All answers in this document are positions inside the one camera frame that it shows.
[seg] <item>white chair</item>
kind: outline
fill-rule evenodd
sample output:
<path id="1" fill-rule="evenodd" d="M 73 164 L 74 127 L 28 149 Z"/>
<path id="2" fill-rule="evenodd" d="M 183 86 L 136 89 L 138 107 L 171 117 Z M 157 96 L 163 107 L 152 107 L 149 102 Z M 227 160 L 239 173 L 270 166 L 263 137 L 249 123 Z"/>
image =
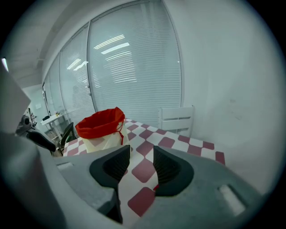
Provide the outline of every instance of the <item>white chair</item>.
<path id="1" fill-rule="evenodd" d="M 159 109 L 159 128 L 162 130 L 188 129 L 191 136 L 193 127 L 194 106 Z"/>

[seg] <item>white desk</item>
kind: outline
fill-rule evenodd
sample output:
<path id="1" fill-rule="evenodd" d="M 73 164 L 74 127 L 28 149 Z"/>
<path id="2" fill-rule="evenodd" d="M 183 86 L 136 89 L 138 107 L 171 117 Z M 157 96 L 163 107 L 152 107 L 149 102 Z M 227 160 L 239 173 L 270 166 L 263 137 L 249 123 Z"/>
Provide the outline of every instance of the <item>white desk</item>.
<path id="1" fill-rule="evenodd" d="M 55 124 L 55 120 L 57 120 L 60 117 L 62 117 L 62 114 L 59 114 L 58 116 L 56 116 L 54 114 L 51 117 L 49 117 L 48 119 L 46 119 L 45 121 L 41 121 L 41 124 L 44 126 L 44 125 L 47 125 L 47 124 L 50 124 L 50 123 L 54 123 L 55 132 L 57 133 L 59 139 L 61 140 L 62 137 L 61 137 L 60 132 L 59 132 L 59 130 L 58 130 L 56 124 Z"/>

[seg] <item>checkered tablecloth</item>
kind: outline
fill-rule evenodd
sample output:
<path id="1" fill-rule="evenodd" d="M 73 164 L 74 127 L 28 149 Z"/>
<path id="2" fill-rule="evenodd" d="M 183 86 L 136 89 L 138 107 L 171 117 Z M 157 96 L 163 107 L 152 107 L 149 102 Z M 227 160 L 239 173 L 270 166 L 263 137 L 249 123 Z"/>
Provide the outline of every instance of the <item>checkered tablecloth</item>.
<path id="1" fill-rule="evenodd" d="M 158 184 L 153 167 L 153 146 L 165 146 L 197 156 L 207 157 L 225 164 L 224 153 L 215 150 L 215 145 L 164 131 L 131 119 L 125 120 L 131 146 L 129 167 L 119 183 L 123 225 L 131 227 L 151 206 L 155 198 L 154 188 Z M 63 156 L 86 152 L 81 138 L 65 144 Z"/>

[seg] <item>ceiling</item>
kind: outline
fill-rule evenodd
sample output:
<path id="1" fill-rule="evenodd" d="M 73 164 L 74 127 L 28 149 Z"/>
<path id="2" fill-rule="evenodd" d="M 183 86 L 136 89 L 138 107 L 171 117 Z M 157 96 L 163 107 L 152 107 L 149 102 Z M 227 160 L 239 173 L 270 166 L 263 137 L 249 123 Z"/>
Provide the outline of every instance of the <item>ceiling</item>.
<path id="1" fill-rule="evenodd" d="M 42 82 L 42 64 L 64 23 L 92 0 L 39 0 L 22 15 L 1 51 L 21 88 Z"/>

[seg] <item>red plastic bag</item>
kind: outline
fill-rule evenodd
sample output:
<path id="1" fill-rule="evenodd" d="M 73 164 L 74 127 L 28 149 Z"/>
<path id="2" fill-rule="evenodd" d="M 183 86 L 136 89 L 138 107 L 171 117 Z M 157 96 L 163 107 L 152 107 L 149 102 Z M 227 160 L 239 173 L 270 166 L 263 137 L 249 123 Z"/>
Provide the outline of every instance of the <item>red plastic bag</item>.
<path id="1" fill-rule="evenodd" d="M 123 126 L 125 115 L 118 107 L 94 113 L 92 116 L 84 118 L 76 125 L 76 131 L 82 138 L 93 139 L 103 137 L 115 132 L 119 132 L 123 143 L 123 135 L 120 132 Z"/>

